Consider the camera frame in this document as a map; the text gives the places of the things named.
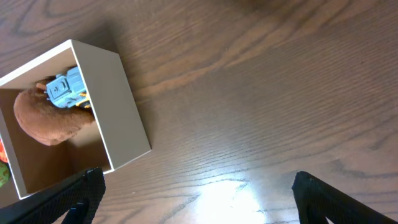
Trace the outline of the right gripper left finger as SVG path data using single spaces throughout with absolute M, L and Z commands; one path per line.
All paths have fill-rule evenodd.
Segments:
M 91 223 L 105 193 L 102 168 L 81 171 L 1 209 L 1 223 Z

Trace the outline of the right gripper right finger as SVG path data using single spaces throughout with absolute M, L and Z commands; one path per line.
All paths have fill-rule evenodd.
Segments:
M 301 224 L 397 222 L 344 194 L 308 172 L 296 173 L 292 186 Z

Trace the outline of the brown plush toy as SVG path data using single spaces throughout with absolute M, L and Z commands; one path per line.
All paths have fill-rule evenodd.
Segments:
M 95 121 L 92 113 L 77 107 L 57 108 L 47 99 L 50 80 L 41 80 L 20 92 L 14 101 L 14 116 L 30 137 L 46 146 L 64 142 Z

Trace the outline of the grey yellow toy truck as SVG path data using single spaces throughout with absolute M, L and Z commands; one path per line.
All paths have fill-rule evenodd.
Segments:
M 84 110 L 91 108 L 83 78 L 78 67 L 69 69 L 66 73 L 55 76 L 55 79 L 46 84 L 48 100 L 57 108 L 79 107 Z

